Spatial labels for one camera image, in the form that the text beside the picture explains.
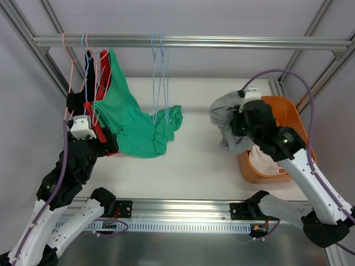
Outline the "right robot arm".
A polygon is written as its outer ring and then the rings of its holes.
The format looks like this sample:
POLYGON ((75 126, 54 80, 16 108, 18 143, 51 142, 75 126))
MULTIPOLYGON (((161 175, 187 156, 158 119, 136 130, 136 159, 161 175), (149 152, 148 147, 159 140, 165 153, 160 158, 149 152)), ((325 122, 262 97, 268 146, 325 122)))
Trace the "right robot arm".
POLYGON ((297 131, 279 126, 272 108, 252 100, 232 108, 232 133, 247 136, 295 181, 310 203, 303 208, 259 191, 247 200, 248 215, 271 216, 300 228, 315 245, 327 248, 344 239, 354 226, 354 208, 329 183, 314 162, 310 146, 297 131))

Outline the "light blue wire hanger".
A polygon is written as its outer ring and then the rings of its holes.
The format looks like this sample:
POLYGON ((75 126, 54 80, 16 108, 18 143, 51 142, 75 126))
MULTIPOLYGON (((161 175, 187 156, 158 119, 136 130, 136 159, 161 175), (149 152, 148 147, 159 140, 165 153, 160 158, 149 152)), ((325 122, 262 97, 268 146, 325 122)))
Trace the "light blue wire hanger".
POLYGON ((165 51, 163 48, 163 35, 159 36, 159 47, 161 52, 161 78, 163 80, 163 96, 164 96, 164 110, 165 110, 165 120, 166 123, 169 123, 169 89, 167 87, 168 79, 165 77, 165 51))

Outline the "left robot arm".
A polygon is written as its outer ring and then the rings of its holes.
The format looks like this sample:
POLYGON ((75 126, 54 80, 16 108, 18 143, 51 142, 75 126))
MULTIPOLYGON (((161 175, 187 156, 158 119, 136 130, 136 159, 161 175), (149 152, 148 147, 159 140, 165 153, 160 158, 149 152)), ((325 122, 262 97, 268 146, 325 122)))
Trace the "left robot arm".
POLYGON ((99 187, 78 213, 59 229, 54 228, 90 179, 97 158, 104 154, 93 130, 72 127, 65 132, 64 150, 55 168, 42 180, 30 221, 16 246, 1 255, 1 265, 57 265, 64 251, 92 221, 115 212, 116 196, 99 187))

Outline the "grey tank top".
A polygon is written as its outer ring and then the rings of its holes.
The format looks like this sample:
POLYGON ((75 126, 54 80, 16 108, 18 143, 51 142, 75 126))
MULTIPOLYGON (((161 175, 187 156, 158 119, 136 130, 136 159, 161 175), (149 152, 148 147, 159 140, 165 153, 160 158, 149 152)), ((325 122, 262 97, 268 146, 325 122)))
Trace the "grey tank top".
POLYGON ((233 108, 242 103, 237 91, 231 91, 216 99, 210 106, 209 116, 213 125, 217 126, 222 134, 219 148, 240 155, 254 146, 247 136, 235 136, 230 122, 233 118, 233 108))

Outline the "white tank top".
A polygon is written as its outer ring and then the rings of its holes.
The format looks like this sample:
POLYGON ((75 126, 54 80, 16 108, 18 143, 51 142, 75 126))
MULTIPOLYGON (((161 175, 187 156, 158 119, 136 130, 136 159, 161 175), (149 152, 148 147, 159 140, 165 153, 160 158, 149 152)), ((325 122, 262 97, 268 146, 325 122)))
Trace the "white tank top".
POLYGON ((286 174, 286 171, 275 162, 271 156, 261 151, 260 147, 254 145, 251 147, 249 155, 251 166, 260 174, 266 176, 275 176, 286 174))

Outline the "green tank top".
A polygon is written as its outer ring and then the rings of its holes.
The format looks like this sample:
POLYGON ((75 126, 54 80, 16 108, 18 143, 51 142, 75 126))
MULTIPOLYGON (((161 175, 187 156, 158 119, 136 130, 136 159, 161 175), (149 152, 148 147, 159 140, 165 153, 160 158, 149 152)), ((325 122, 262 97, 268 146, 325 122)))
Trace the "green tank top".
POLYGON ((103 100, 93 102, 102 127, 116 136, 119 152, 139 158, 155 158, 167 152, 168 142, 174 141, 181 128, 183 115, 180 105, 159 110, 154 115, 143 112, 131 94, 113 48, 109 50, 111 84, 103 100))

